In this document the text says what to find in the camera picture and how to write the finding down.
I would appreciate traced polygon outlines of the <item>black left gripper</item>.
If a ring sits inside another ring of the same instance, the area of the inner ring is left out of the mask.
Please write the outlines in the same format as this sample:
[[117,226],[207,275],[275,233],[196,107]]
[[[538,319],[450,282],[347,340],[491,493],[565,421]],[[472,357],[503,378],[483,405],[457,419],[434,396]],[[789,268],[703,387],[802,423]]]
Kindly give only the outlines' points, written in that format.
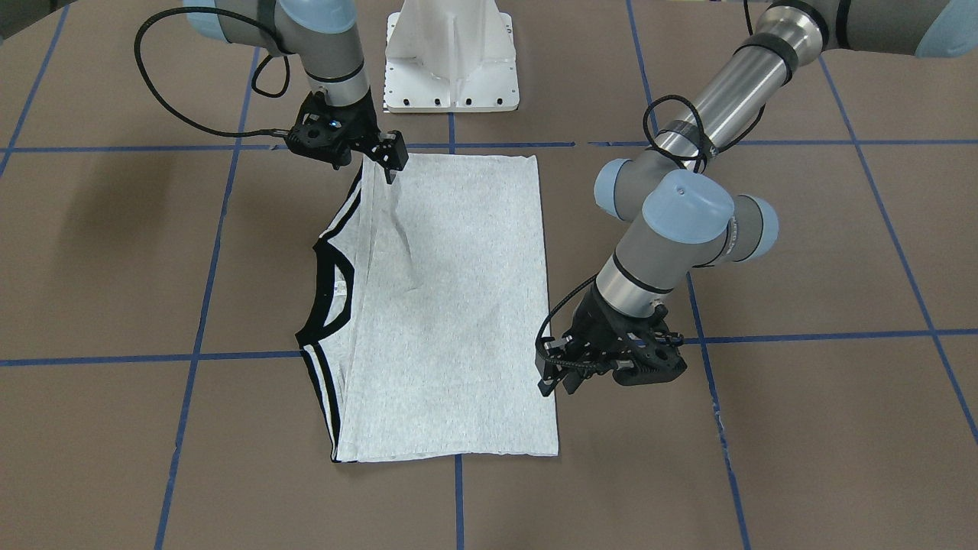
[[685,338],[667,325],[668,314],[663,303],[654,303],[647,317],[622,314],[591,283],[563,335],[566,340],[536,341],[541,396],[551,396],[559,382],[571,396],[585,380],[607,373],[623,387],[677,379],[687,371],[680,353]]

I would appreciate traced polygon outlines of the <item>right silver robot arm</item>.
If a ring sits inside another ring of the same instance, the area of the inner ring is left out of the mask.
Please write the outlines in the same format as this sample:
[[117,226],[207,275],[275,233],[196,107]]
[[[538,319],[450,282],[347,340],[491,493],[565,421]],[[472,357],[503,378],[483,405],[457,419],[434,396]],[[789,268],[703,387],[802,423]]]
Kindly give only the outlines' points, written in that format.
[[384,168],[387,183],[408,154],[398,130],[377,124],[371,85],[352,1],[185,1],[206,8],[186,18],[201,35],[263,47],[274,57],[296,55],[310,93],[293,127],[279,131],[290,152],[336,170],[361,152]]

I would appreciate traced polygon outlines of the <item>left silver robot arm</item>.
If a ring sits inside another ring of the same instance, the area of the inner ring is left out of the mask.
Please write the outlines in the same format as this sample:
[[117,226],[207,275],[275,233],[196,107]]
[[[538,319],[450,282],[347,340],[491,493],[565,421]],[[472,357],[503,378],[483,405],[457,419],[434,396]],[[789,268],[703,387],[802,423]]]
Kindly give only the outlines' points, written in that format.
[[539,333],[538,388],[611,374],[622,386],[668,383],[687,370],[667,297],[688,272],[762,257],[779,236],[772,206],[706,177],[711,161],[757,125],[768,101],[823,52],[957,58],[976,46],[974,1],[776,1],[695,100],[667,95],[643,116],[646,149],[609,161],[594,184],[600,208],[628,229],[560,337]]

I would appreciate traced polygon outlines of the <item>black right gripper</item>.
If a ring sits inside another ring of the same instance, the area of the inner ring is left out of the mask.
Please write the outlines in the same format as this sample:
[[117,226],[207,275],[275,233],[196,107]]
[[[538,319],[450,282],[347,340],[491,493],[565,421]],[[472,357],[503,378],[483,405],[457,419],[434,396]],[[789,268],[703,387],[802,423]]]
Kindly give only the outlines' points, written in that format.
[[352,152],[361,152],[384,168],[388,185],[408,161],[402,133],[378,128],[370,92],[351,105],[329,105],[322,92],[309,93],[287,133],[287,149],[335,170],[349,166]]

